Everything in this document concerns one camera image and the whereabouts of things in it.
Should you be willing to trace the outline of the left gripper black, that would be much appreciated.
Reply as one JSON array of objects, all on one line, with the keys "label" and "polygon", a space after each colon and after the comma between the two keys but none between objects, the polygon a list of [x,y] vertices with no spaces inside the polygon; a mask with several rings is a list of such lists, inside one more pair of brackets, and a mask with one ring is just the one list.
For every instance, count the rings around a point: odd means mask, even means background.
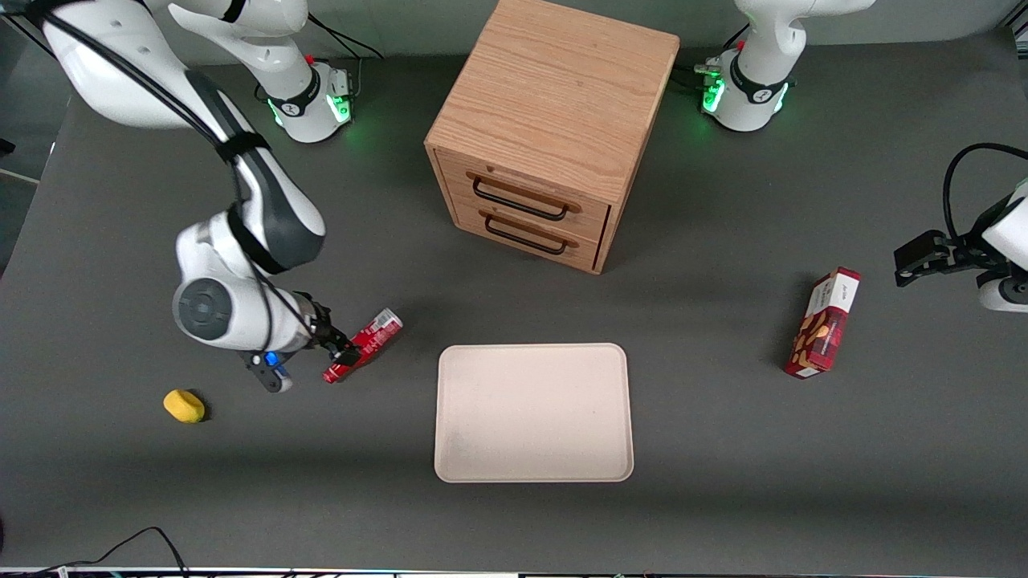
[{"label": "left gripper black", "polygon": [[895,285],[904,288],[929,275],[950,275],[962,270],[1006,273],[1006,257],[984,240],[989,227],[998,223],[1003,211],[985,211],[974,220],[965,234],[954,244],[939,230],[918,234],[895,249]]}]

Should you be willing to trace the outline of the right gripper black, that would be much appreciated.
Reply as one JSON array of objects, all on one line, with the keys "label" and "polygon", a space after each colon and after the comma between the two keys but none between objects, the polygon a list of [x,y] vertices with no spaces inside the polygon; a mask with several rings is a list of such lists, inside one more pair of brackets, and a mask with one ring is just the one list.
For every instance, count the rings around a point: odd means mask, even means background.
[{"label": "right gripper black", "polygon": [[306,348],[331,344],[331,364],[355,367],[362,359],[362,350],[346,337],[334,337],[331,310],[317,303],[311,294],[292,294],[297,312],[304,319],[304,329],[309,335]]}]

